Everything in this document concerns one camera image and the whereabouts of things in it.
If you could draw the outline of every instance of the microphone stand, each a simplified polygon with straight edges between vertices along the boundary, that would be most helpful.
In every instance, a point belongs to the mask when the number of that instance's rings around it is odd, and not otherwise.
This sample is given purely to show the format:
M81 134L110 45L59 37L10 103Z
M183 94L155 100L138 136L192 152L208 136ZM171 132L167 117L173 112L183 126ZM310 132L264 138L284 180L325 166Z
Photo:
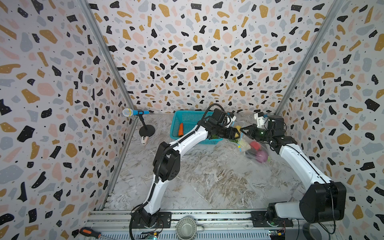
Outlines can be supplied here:
M141 137L150 137L150 136L152 136L155 133L155 127L152 126L152 125L146 125L145 124L144 118L143 118L144 111L138 110L137 112L138 112L137 115L139 116L139 119L140 119L141 123L143 124L143 126L139 130L140 136Z

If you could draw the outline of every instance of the screwdriver handle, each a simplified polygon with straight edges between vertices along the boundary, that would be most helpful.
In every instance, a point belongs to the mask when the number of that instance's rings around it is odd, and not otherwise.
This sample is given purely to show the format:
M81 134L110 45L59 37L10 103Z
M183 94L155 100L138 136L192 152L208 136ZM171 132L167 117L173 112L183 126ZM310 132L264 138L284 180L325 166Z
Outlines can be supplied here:
M83 227L82 229L80 229L80 234L86 237L94 237L94 238L99 238L101 236L101 232L96 232L93 229L88 227Z

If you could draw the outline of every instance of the teal plastic basket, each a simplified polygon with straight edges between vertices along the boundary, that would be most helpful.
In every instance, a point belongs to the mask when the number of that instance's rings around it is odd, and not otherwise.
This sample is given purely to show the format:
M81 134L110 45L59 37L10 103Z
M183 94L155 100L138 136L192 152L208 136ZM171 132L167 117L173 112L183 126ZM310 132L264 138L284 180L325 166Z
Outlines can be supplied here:
M213 111L207 112L207 116L211 116L212 113ZM176 111L175 115L173 116L172 125L170 127L170 137L175 140L179 139L178 134L180 123L183 123L183 134L187 134L189 131L192 130L192 128L196 126L197 122L201 120L203 115L204 111ZM217 144L221 140L223 139L206 139L204 141L199 142L199 144Z

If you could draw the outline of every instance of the clear plastic bag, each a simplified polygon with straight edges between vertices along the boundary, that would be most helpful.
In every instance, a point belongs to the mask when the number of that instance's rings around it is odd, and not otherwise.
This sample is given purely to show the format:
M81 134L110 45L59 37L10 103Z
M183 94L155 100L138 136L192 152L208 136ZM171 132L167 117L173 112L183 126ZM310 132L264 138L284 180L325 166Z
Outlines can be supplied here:
M246 127L246 123L237 122L234 127ZM269 154L264 143L252 140L240 132L240 138L238 139L237 144L240 152L243 152L248 159L257 161L259 163L270 161Z

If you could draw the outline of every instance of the robotic arm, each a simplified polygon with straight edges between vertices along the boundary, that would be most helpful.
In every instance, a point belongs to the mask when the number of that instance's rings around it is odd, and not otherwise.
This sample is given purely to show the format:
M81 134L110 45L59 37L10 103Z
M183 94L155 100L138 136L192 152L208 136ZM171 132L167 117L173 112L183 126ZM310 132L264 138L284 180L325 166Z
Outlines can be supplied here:
M257 124L240 131L249 138L270 145L297 173L307 192L298 202L271 203L267 208L267 220L274 218L305 219L309 223L341 220L344 217L346 188L341 182L333 182L323 174L302 152L295 139L285 136L284 119L256 113Z
M212 106L219 106L220 109L214 109L213 114L206 117ZM137 206L135 211L135 214L140 214L141 221L146 227L151 227L156 223L164 192L169 182L179 173L180 158L193 146L205 139L211 139L214 135L234 140L236 133L239 134L236 128L230 127L235 119L233 113L225 112L219 104L214 103L208 107L202 119L189 133L176 141L162 142L159 145L153 160L152 187L145 202Z

